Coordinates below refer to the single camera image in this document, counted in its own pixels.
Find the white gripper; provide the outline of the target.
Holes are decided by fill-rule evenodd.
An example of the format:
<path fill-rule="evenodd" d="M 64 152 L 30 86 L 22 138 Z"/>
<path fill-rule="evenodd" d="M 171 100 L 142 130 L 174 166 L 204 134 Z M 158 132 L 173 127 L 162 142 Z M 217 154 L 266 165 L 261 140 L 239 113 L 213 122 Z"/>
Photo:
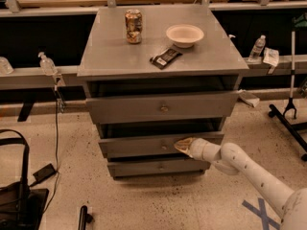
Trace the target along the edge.
<path fill-rule="evenodd" d="M 221 146 L 201 138 L 196 140 L 194 137 L 181 139 L 174 143 L 174 147 L 176 150 L 196 160 L 213 162 L 221 158 Z"/>

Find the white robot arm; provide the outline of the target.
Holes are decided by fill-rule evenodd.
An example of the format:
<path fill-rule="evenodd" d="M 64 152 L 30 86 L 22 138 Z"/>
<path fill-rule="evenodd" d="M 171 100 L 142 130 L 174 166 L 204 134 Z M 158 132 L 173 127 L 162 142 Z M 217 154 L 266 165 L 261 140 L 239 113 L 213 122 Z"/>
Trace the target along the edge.
<path fill-rule="evenodd" d="M 238 145 L 216 145 L 189 137 L 175 142 L 175 149 L 192 159 L 209 162 L 225 174 L 242 173 L 280 217 L 280 230 L 307 230 L 307 189 L 291 189 L 254 162 Z"/>

